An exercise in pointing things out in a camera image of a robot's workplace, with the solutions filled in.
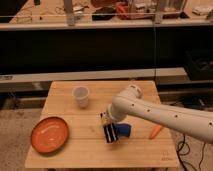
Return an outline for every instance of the wooden table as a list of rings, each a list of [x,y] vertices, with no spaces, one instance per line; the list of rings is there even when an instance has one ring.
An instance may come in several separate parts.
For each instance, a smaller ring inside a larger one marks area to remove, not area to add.
[[[152,81],[60,81],[53,82],[42,111],[41,119],[63,118],[69,125],[70,137],[56,154],[43,156],[30,147],[27,168],[177,168],[174,142],[164,128],[154,139],[149,134],[155,124],[128,116],[124,122],[132,125],[130,138],[107,144],[100,121],[114,95],[129,84],[138,85],[143,99],[159,103]],[[76,86],[90,89],[89,106],[79,109],[71,95]]]

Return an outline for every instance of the orange plate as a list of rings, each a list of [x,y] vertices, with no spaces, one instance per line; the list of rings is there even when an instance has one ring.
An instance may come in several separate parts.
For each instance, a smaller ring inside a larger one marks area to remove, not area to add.
[[[59,149],[67,140],[69,129],[59,117],[41,120],[32,130],[31,144],[40,153],[49,153]]]

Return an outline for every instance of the white cup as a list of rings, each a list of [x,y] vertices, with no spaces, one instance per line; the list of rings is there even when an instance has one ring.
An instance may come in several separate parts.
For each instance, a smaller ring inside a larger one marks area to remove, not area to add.
[[[80,108],[86,108],[89,104],[89,89],[87,87],[76,87],[72,95]]]

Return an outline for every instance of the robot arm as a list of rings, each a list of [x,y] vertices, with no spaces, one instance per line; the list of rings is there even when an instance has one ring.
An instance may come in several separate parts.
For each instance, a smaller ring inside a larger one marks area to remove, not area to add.
[[[213,113],[155,104],[140,99],[141,90],[130,85],[116,95],[107,113],[111,122],[126,115],[143,118],[207,143],[213,143]]]

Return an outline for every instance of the carrot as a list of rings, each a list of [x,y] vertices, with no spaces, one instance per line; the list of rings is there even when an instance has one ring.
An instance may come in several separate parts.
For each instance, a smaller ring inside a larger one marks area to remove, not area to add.
[[[156,125],[156,126],[152,129],[152,131],[151,131],[151,133],[150,133],[150,135],[149,135],[149,139],[154,139],[154,138],[159,134],[159,132],[160,132],[162,129],[163,129],[163,126],[162,126],[162,125]]]

